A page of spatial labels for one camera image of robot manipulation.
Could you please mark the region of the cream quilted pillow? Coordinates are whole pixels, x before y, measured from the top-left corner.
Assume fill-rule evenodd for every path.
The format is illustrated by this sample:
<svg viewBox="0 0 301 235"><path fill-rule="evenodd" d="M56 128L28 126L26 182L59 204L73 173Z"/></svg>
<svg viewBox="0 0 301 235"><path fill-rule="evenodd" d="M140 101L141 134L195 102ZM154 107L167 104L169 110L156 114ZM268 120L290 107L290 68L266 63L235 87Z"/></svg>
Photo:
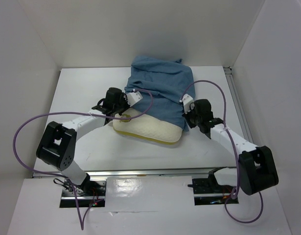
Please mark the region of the cream quilted pillow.
<svg viewBox="0 0 301 235"><path fill-rule="evenodd" d="M157 144L174 145L182 136L182 128L166 121L159 120L144 114L138 118L130 119L141 112L130 108L117 118L125 120L113 120L113 130L118 134L138 140L150 141Z"/></svg>

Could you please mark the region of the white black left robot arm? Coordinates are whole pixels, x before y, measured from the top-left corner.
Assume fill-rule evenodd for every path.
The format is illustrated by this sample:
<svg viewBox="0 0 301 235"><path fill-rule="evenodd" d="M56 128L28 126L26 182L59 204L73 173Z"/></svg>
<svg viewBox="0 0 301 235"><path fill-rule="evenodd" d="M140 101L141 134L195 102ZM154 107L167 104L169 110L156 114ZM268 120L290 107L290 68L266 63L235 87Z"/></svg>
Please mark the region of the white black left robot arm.
<svg viewBox="0 0 301 235"><path fill-rule="evenodd" d="M44 131L36 151L37 158L56 168L73 183L79 195L93 195L98 183L90 180L74 160L76 142L93 131L108 124L116 114L130 108L128 96L118 88L109 88L106 97L94 106L87 116L80 116L64 123L50 122Z"/></svg>

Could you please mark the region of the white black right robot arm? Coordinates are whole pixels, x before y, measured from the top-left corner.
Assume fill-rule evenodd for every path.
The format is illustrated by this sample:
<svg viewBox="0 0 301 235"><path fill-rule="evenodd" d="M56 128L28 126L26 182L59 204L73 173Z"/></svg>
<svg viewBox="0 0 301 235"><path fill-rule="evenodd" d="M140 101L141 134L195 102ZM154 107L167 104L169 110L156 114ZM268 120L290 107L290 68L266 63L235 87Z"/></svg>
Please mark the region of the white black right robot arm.
<svg viewBox="0 0 301 235"><path fill-rule="evenodd" d="M236 161L236 186L253 195L279 183L272 151L267 146L257 146L231 130L220 118L215 118L207 99L194 100L185 94L180 100L183 117L190 128L198 127L209 139L229 151Z"/></svg>

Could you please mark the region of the blue pillowcase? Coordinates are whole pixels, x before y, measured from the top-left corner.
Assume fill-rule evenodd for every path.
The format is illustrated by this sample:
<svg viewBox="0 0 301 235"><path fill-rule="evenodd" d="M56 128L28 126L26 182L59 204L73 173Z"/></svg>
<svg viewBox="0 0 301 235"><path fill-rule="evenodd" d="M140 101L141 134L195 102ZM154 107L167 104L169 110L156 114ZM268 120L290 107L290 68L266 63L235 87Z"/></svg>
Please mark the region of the blue pillowcase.
<svg viewBox="0 0 301 235"><path fill-rule="evenodd" d="M188 131L189 127L182 116L184 109L180 99L183 93L189 94L192 98L196 96L192 69L182 64L182 60L166 61L148 56L137 56L131 63L131 76L128 78L124 90L130 93L133 89L144 89L151 92L142 93L142 101L139 101L133 108L143 112L153 105L146 112L154 118L166 121Z"/></svg>

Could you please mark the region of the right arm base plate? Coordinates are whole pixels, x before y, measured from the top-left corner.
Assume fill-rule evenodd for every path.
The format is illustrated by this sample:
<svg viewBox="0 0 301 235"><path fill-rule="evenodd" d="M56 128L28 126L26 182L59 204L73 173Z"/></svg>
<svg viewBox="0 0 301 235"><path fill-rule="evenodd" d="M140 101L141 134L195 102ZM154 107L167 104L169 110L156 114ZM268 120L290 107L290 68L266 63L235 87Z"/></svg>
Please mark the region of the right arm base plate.
<svg viewBox="0 0 301 235"><path fill-rule="evenodd" d="M187 186L193 189L196 206L223 205L231 197L233 189L229 185L219 185L215 177L211 175L207 178L194 178Z"/></svg>

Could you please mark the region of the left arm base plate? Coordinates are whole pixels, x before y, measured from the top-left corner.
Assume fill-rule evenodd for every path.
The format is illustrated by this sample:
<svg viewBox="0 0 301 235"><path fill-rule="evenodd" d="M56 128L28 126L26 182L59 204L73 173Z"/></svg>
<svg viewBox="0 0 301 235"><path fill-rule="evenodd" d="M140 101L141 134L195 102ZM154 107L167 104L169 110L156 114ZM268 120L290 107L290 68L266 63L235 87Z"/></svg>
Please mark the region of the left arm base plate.
<svg viewBox="0 0 301 235"><path fill-rule="evenodd" d="M97 185L88 191L74 187L76 194L66 180L62 181L57 178L53 180L55 184L62 187L60 208L76 208L75 195L77 196L80 208L92 206L94 208L105 207L106 180L96 182Z"/></svg>

